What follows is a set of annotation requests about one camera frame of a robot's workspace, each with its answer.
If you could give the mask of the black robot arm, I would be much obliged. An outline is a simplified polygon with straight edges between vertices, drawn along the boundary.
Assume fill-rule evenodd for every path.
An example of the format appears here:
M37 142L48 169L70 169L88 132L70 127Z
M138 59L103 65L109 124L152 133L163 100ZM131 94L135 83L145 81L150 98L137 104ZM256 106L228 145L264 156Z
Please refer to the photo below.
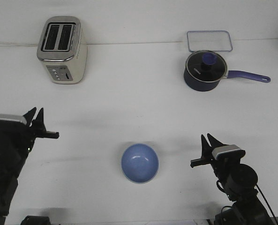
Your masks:
M223 144L207 134L201 136L202 153L190 162L192 168L211 165L217 177L217 188L233 202L224 206L215 216L215 225L277 225L269 205L263 206L257 195L262 191L258 186L255 170L242 164L245 150L235 144Z
M35 140L59 136L46 130L43 108L32 108L24 115L0 114L0 224L9 214L18 177Z

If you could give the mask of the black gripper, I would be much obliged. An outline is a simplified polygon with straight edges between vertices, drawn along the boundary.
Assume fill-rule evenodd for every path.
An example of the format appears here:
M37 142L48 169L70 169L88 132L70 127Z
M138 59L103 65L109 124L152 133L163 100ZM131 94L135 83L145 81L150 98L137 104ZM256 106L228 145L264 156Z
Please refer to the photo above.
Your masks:
M201 135L201 143L202 143L202 154L200 159L193 159L190 162L190 166L192 168L200 165L210 164L214 174L217 178L226 178L230 173L230 170L235 165L240 164L240 159L245 156L245 152L230 152L224 153L222 156L218 157L218 160L215 160L213 156L211 156L211 148L218 148L224 146L223 143L214 138L211 134L207 134L207 138L210 142L207 142L204 135Z
M37 108L34 107L23 115L26 125L21 123L0 123L0 134L10 138L20 152L31 152L37 138L58 139L59 132L47 131L44 124L44 109L41 108L33 120Z

